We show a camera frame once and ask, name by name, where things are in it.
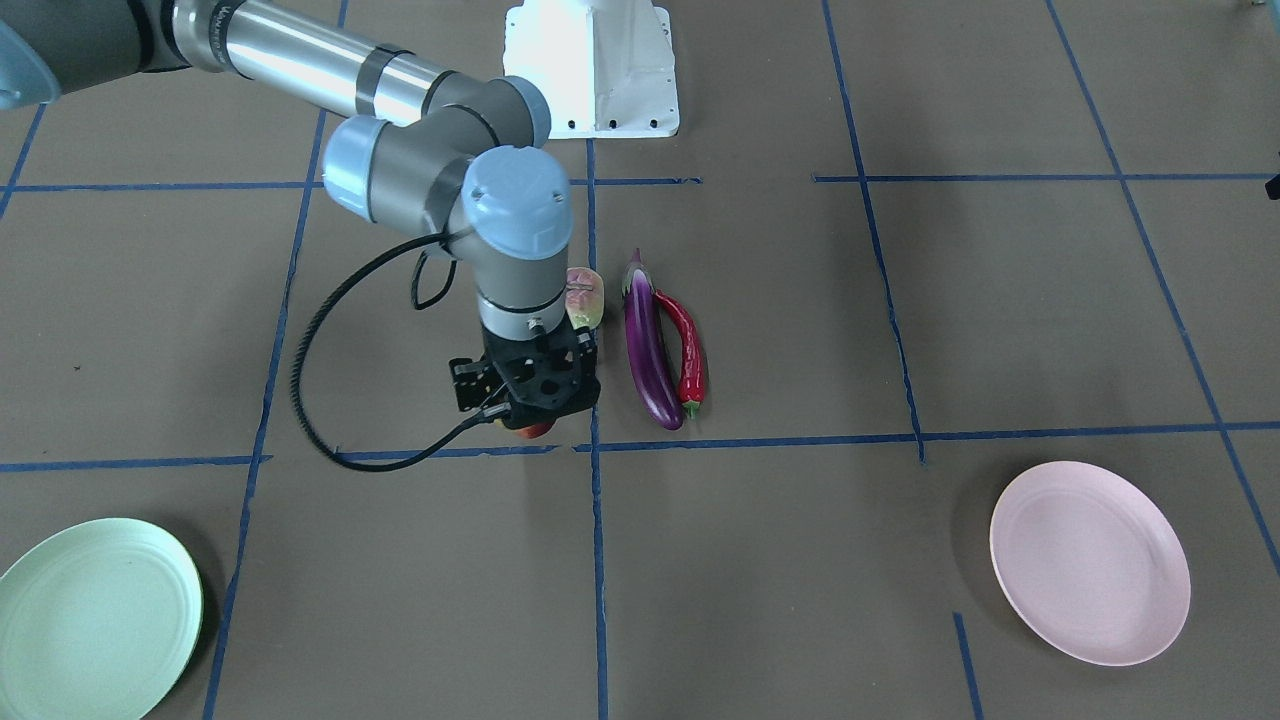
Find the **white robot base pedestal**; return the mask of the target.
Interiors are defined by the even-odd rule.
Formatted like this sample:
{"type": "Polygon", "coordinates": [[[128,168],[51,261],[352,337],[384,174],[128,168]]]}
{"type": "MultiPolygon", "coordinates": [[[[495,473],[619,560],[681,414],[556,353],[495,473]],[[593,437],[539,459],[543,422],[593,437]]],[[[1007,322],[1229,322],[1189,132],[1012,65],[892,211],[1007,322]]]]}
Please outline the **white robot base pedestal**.
{"type": "Polygon", "coordinates": [[[524,1],[506,13],[503,67],[541,92],[553,140],[681,127],[671,15],[652,1],[524,1]]]}

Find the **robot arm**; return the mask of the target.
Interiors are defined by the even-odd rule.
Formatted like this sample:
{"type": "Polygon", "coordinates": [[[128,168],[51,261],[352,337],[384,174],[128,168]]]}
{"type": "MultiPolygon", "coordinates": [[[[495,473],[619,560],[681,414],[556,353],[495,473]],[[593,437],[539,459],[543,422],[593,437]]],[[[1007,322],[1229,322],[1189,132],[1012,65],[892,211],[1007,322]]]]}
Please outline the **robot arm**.
{"type": "Polygon", "coordinates": [[[472,268],[484,351],[454,361],[462,411],[511,428],[593,406],[595,350],[566,309],[570,178],[527,79],[481,82],[271,1],[5,1],[3,108],[142,73],[227,72],[340,117],[325,191],[472,268]]]}

